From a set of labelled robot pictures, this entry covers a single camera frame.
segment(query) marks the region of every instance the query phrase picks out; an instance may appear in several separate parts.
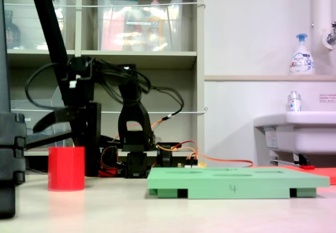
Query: shelf board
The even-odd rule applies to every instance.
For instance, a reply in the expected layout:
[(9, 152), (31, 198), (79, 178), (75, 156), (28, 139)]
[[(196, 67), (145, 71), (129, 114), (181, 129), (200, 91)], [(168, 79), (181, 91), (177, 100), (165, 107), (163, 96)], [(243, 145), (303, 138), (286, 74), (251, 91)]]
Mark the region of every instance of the shelf board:
[(208, 75), (205, 81), (336, 81), (336, 75)]
[[(38, 68), (50, 63), (48, 50), (8, 49), (8, 64), (10, 68)], [(67, 50), (68, 58), (75, 55), (74, 50)]]
[[(148, 157), (156, 157), (156, 151), (146, 152)], [(126, 157), (128, 152), (118, 152), (120, 157)], [(187, 157), (191, 154), (191, 152), (173, 152), (174, 157)], [(45, 151), (34, 151), (29, 150), (24, 152), (25, 156), (48, 156), (49, 152)]]
[(115, 64), (136, 64), (138, 69), (191, 69), (197, 52), (191, 51), (103, 51), (82, 50), (84, 56), (92, 56)]

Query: red cup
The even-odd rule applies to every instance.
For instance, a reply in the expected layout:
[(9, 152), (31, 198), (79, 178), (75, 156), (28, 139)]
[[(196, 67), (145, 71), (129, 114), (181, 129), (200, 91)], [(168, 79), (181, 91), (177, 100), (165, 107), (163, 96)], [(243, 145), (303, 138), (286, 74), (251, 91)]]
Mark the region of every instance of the red cup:
[(85, 148), (50, 147), (48, 190), (78, 191), (85, 186)]

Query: white table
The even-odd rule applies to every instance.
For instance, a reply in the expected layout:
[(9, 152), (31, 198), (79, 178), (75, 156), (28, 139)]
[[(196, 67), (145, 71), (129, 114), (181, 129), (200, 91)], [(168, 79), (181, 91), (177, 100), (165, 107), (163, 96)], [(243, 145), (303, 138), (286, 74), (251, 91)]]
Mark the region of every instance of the white table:
[(17, 189), (1, 233), (336, 232), (336, 186), (318, 198), (188, 200), (149, 197), (146, 179), (88, 178), (80, 192), (48, 192), (46, 175)]

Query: green foam board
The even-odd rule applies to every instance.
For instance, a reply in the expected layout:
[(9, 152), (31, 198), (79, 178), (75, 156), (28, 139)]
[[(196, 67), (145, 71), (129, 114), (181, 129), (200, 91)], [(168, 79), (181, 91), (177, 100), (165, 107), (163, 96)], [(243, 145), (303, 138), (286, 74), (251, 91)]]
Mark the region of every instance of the green foam board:
[(147, 178), (149, 195), (158, 198), (249, 199), (316, 197), (329, 178), (282, 167), (155, 167)]

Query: white sink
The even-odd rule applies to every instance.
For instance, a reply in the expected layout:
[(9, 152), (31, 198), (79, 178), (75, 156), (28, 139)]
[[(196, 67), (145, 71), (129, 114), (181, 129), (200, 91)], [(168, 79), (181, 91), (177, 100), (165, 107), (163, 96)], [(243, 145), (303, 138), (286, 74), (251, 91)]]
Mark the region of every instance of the white sink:
[(336, 112), (301, 111), (266, 115), (254, 119), (254, 126), (264, 128), (267, 145), (274, 151), (336, 154)]

